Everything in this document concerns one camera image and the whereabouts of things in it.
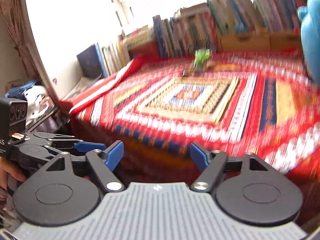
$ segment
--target ribbed gray plate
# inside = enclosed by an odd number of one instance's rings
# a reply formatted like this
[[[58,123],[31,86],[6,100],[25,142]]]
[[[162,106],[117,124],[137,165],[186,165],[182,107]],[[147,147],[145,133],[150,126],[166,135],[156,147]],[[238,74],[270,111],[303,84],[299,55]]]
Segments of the ribbed gray plate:
[[[23,223],[21,240],[294,240],[306,236],[293,222],[279,227],[243,225],[226,216],[207,193],[185,183],[131,183],[107,194],[86,218],[68,226],[42,228]]]

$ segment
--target curtain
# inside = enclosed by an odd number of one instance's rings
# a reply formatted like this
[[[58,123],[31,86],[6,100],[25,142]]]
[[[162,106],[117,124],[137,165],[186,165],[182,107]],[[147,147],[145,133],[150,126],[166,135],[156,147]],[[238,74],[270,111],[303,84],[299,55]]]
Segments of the curtain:
[[[0,0],[0,17],[13,40],[14,49],[22,60],[22,65],[29,79],[39,79],[36,64],[27,47],[27,37],[21,10],[21,0]]]

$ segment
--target white wall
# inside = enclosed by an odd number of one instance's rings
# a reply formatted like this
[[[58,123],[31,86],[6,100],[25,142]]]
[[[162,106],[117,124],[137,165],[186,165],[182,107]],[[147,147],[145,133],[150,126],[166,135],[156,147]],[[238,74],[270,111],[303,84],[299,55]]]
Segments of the white wall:
[[[32,33],[41,61],[58,98],[79,82],[76,55],[119,35],[110,0],[26,0]]]
[[[3,97],[8,82],[21,79],[27,81],[22,61],[14,49],[14,43],[0,17],[0,97]]]

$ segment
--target red patterned bedspread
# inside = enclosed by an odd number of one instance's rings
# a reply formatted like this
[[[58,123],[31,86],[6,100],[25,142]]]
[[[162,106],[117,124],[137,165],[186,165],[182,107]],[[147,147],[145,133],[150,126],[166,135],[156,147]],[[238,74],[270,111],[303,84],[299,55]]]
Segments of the red patterned bedspread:
[[[320,90],[294,53],[224,53],[198,77],[192,59],[139,57],[71,110],[78,137],[125,144],[122,173],[145,182],[191,183],[198,142],[232,156],[253,152],[304,193],[302,211],[320,211]]]

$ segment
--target human hand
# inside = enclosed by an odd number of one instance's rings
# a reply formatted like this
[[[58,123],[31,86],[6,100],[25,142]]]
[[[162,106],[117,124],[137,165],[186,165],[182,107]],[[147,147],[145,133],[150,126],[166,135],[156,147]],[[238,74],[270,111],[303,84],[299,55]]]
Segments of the human hand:
[[[0,187],[3,189],[7,189],[8,174],[19,181],[26,181],[26,177],[23,175],[22,171],[19,169],[19,167],[17,167],[17,165],[6,158],[0,157]]]

